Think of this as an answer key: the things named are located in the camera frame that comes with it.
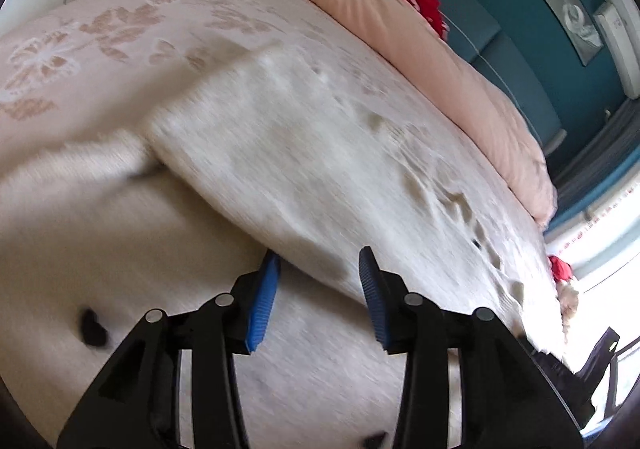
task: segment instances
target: headboard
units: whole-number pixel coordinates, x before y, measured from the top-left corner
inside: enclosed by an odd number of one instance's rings
[[[560,119],[542,84],[498,22],[476,0],[440,0],[447,43],[506,93],[547,152],[559,143]]]

